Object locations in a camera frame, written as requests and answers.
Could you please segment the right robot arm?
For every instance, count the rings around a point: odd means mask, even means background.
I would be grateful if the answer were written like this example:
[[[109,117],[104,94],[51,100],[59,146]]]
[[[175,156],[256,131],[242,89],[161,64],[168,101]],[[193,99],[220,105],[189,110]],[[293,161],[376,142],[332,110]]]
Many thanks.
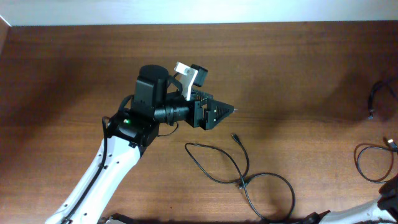
[[[299,224],[397,223],[397,177],[379,189],[380,197],[340,212],[312,213]]]

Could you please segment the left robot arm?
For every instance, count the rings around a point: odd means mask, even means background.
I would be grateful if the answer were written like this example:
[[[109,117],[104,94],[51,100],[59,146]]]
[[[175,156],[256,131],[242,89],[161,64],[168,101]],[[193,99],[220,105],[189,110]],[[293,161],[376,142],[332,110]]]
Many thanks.
[[[211,130],[235,112],[232,105],[194,89],[207,69],[177,63],[178,80],[160,65],[140,68],[135,92],[125,97],[112,117],[102,119],[103,140],[89,168],[47,223],[97,223],[126,174],[138,163],[162,123],[179,121]]]

